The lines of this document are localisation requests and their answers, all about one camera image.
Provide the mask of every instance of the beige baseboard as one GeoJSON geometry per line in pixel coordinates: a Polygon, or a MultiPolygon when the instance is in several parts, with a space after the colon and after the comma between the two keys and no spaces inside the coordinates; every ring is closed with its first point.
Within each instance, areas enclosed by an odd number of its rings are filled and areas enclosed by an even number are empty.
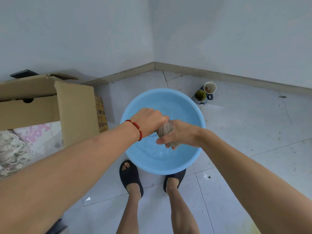
{"type": "Polygon", "coordinates": [[[155,62],[150,62],[145,65],[138,66],[129,70],[124,70],[115,74],[104,76],[102,78],[94,79],[94,80],[85,82],[83,84],[97,87],[97,86],[108,84],[108,83],[118,81],[121,79],[129,78],[138,74],[142,74],[150,70],[155,70],[155,62]]]}
{"type": "Polygon", "coordinates": [[[222,80],[222,81],[250,85],[250,86],[255,86],[255,87],[265,88],[265,89],[270,89],[270,90],[278,90],[278,91],[283,91],[283,92],[288,92],[288,93],[305,94],[305,95],[312,96],[312,89],[310,88],[280,84],[280,83],[275,83],[271,81],[253,79],[253,78],[232,75],[232,74],[224,74],[220,72],[202,70],[202,69],[191,68],[191,67],[184,67],[184,66],[167,64],[167,63],[162,63],[162,62],[147,63],[142,66],[138,66],[129,70],[124,70],[119,73],[108,75],[108,76],[95,79],[92,81],[88,81],[83,84],[96,87],[96,86],[100,86],[103,84],[108,84],[110,82],[118,81],[124,78],[132,77],[138,74],[142,74],[150,70],[163,70],[167,72],[179,73],[179,74],[184,74],[184,75],[193,75],[193,76],[208,78],[212,80],[222,80]]]}

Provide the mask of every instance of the cup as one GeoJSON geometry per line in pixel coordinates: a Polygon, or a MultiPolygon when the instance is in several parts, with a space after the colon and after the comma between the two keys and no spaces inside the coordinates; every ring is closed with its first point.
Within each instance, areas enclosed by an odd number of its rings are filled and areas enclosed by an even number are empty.
{"type": "Polygon", "coordinates": [[[213,93],[216,92],[216,84],[209,81],[205,83],[203,86],[200,88],[201,90],[204,90],[207,95],[208,100],[213,100],[213,93]]]}
{"type": "Polygon", "coordinates": [[[207,103],[207,94],[204,90],[197,90],[193,95],[192,100],[196,104],[206,104],[207,103]]]}

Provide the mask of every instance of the white wall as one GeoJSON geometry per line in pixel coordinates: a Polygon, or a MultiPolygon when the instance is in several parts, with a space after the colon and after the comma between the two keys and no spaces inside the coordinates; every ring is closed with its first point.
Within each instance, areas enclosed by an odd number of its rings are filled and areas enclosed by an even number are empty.
{"type": "Polygon", "coordinates": [[[154,61],[147,0],[0,0],[0,80],[29,69],[83,81],[154,61]]]}
{"type": "Polygon", "coordinates": [[[312,0],[149,0],[155,60],[312,88],[312,0]]]}

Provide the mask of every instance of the person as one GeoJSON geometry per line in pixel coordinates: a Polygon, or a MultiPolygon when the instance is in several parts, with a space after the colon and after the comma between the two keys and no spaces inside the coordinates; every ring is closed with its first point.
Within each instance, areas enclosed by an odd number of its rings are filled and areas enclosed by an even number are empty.
{"type": "MultiPolygon", "coordinates": [[[[131,120],[139,125],[142,137],[146,137],[168,122],[169,117],[144,108],[131,120]]],[[[173,132],[159,138],[157,143],[180,142],[201,147],[261,233],[312,233],[310,199],[212,131],[179,120],[174,120],[173,126],[173,132]]],[[[45,233],[139,138],[137,127],[126,121],[0,181],[1,232],[45,233]]],[[[183,176],[167,176],[164,184],[170,198],[173,231],[199,233],[194,217],[178,192],[183,176]]],[[[120,178],[129,192],[129,200],[117,233],[138,233],[137,209],[143,189],[134,164],[124,162],[120,178]],[[133,180],[137,183],[127,184],[133,180]]]]}

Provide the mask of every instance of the slipper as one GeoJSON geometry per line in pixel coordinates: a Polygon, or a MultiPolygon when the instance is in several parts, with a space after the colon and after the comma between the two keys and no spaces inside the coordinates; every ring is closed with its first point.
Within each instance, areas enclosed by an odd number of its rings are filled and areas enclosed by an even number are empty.
{"type": "Polygon", "coordinates": [[[140,187],[140,192],[141,192],[141,197],[143,196],[143,187],[142,187],[142,184],[140,182],[140,178],[138,176],[138,169],[136,167],[136,165],[133,164],[133,162],[131,162],[130,160],[126,160],[124,161],[121,165],[120,165],[120,168],[119,168],[119,176],[120,176],[120,180],[122,182],[122,184],[124,185],[124,187],[126,188],[127,190],[127,185],[131,184],[131,183],[137,183],[138,186],[140,187]],[[129,163],[130,164],[130,168],[122,171],[122,166],[125,164],[125,163],[129,163]]]}
{"type": "Polygon", "coordinates": [[[166,192],[167,180],[168,180],[169,177],[174,177],[174,178],[177,178],[179,180],[179,184],[177,185],[177,188],[179,188],[179,186],[181,184],[181,181],[184,178],[185,172],[186,172],[186,169],[184,169],[184,170],[182,170],[181,172],[178,172],[178,173],[174,173],[174,174],[171,174],[171,175],[166,175],[165,181],[163,182],[163,190],[166,192]]]}

